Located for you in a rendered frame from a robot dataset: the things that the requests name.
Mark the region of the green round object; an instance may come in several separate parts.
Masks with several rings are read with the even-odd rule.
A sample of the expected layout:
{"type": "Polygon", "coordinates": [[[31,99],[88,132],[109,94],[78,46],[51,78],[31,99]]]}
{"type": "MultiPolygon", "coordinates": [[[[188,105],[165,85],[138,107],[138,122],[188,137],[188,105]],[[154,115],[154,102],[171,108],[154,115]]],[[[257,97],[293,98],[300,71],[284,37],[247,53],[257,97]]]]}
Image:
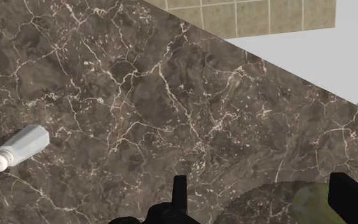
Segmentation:
{"type": "Polygon", "coordinates": [[[293,198],[297,224],[346,224],[328,204],[329,185],[313,183],[299,189],[293,198]]]}

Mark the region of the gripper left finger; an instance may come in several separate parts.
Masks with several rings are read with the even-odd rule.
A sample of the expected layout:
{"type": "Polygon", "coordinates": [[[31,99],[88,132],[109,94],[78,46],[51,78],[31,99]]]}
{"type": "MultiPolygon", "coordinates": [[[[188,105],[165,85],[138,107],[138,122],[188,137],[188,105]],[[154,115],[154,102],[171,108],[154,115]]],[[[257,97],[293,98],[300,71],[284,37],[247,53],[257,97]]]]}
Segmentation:
{"type": "Polygon", "coordinates": [[[201,224],[188,215],[186,175],[174,176],[172,201],[151,206],[147,224],[201,224]]]}

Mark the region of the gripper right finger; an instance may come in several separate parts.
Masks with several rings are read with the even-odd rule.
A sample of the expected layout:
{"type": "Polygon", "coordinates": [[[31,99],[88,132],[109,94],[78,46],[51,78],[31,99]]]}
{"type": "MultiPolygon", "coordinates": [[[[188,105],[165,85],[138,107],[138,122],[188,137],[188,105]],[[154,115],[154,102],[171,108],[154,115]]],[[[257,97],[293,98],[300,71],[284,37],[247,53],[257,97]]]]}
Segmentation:
{"type": "Polygon", "coordinates": [[[329,177],[329,206],[346,224],[358,224],[358,182],[344,172],[329,177]]]}

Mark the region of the white salt shaker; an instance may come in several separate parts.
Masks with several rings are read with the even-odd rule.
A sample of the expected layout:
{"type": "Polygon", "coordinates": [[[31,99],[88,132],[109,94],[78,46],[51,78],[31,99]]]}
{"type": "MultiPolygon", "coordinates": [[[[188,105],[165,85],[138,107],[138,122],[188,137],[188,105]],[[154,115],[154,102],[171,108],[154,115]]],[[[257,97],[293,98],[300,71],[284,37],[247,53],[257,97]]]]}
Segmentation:
{"type": "Polygon", "coordinates": [[[49,132],[41,125],[27,125],[0,147],[0,172],[31,158],[50,143],[49,132]]]}

